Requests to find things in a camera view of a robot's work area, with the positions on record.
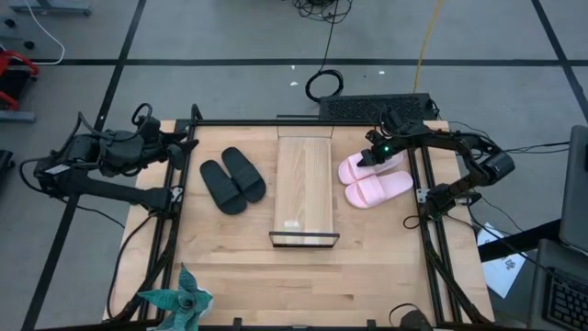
red object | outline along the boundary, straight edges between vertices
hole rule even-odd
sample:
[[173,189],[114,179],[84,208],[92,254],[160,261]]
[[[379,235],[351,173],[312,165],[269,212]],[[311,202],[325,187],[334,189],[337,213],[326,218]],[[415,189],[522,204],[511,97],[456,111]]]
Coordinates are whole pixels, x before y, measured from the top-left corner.
[[[14,51],[3,51],[0,52],[0,81],[2,80],[3,76],[6,77],[6,75],[9,74],[7,70],[8,66],[10,65],[10,60],[12,59],[17,59],[26,66],[28,66],[30,68],[30,76],[36,76],[37,74],[39,74],[39,67],[35,65],[35,63],[33,63],[31,60]],[[0,86],[0,101],[4,101],[8,105],[8,108],[11,110],[18,110],[18,95],[11,96],[11,92],[3,90],[3,88],[6,87]]]

yellow cable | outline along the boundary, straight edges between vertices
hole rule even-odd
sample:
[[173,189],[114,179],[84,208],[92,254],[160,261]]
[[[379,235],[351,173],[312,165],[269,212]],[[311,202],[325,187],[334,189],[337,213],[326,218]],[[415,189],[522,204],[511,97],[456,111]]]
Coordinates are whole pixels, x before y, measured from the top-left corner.
[[424,51],[426,50],[426,45],[429,43],[429,39],[431,38],[431,34],[433,33],[433,28],[435,27],[435,22],[437,21],[437,17],[439,16],[439,9],[445,0],[437,0],[435,5],[435,12],[433,13],[433,17],[431,17],[431,21],[429,22],[429,29],[426,31],[426,37],[424,37],[423,47],[421,48],[421,53],[419,54],[419,62],[416,64],[416,75],[414,76],[414,84],[413,84],[413,93],[416,92],[416,87],[419,85],[419,73],[421,73],[421,62],[423,61]]

plant leaf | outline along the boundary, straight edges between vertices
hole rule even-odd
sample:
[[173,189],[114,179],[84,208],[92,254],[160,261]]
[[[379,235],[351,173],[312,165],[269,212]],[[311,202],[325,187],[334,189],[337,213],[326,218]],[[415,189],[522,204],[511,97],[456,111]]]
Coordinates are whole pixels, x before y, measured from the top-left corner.
[[189,321],[186,323],[186,331],[198,331],[198,315],[194,315]]
[[175,312],[180,308],[179,292],[174,290],[153,290],[137,293],[157,308]]
[[180,271],[180,279],[179,279],[180,288],[184,289],[184,291],[194,293],[198,290],[198,285],[196,284],[196,279],[190,271],[186,269],[184,263],[182,263],[182,270]]
[[178,293],[177,300],[180,304],[180,308],[193,310],[196,306],[196,298],[194,294],[180,290]]
[[200,313],[204,312],[209,307],[212,295],[204,291],[197,291],[196,294],[194,294],[194,297],[196,300],[196,307],[194,310],[200,315]]
[[167,316],[164,321],[157,326],[155,331],[166,331],[166,330],[173,330],[174,329],[174,320],[175,320],[175,313],[171,313]]
[[194,309],[180,309],[175,314],[174,330],[186,330],[187,322],[194,316]]

black keyboard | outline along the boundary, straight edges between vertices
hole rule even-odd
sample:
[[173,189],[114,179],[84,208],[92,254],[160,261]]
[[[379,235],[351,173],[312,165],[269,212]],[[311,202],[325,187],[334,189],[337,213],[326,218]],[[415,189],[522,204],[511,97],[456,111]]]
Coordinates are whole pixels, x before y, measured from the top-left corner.
[[588,330],[588,280],[548,268],[543,317],[570,330]]
[[428,94],[322,97],[322,120],[379,122],[381,111],[392,110],[402,120],[436,120]]

white paper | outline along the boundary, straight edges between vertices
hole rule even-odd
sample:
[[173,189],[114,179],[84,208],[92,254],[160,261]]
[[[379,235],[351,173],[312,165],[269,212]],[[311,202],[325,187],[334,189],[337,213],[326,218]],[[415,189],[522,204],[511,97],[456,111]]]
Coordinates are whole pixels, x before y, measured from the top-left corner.
[[[493,234],[496,234],[499,238],[504,237],[503,234],[494,230],[488,223],[485,223],[484,227]],[[478,245],[484,245],[494,240],[496,238],[493,235],[484,229],[480,230],[478,234]],[[508,294],[508,291],[513,286],[516,275],[521,271],[523,263],[525,263],[525,259],[518,254],[512,254],[508,257],[482,263],[486,285],[503,297],[503,299],[506,298],[506,294]]]

